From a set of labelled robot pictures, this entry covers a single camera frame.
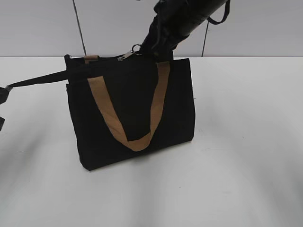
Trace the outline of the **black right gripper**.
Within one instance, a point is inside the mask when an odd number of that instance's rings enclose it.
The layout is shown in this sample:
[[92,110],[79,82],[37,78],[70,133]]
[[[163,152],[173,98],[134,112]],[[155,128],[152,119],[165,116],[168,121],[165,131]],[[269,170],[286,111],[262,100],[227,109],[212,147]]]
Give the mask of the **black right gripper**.
[[157,2],[156,13],[148,34],[140,46],[139,54],[157,61],[173,59],[173,50],[189,37],[189,2]]

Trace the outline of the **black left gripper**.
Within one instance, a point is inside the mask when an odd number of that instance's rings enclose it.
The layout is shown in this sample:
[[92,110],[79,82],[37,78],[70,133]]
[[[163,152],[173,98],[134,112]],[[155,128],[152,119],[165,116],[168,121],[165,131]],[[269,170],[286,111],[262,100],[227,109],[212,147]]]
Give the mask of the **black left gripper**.
[[[54,82],[60,82],[63,80],[67,80],[69,78],[69,73],[65,71],[60,71],[57,73],[48,74],[45,76],[40,76],[37,78],[27,79],[20,82],[16,82],[10,85],[7,85],[6,87],[0,87],[0,104],[3,104],[7,101],[7,98],[9,96],[10,91],[14,87],[25,87],[35,84],[48,84],[48,83],[54,83]],[[4,125],[5,119],[0,117],[0,131],[2,130],[2,127]]]

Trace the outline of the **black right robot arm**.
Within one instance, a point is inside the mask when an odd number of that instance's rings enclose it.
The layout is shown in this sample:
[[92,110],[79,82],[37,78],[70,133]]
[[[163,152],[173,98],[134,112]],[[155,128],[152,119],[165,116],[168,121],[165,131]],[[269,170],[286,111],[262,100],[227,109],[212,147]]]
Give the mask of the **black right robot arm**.
[[140,49],[140,55],[156,61],[173,59],[173,51],[180,42],[203,22],[218,25],[230,13],[229,0],[160,0],[153,10],[156,13]]

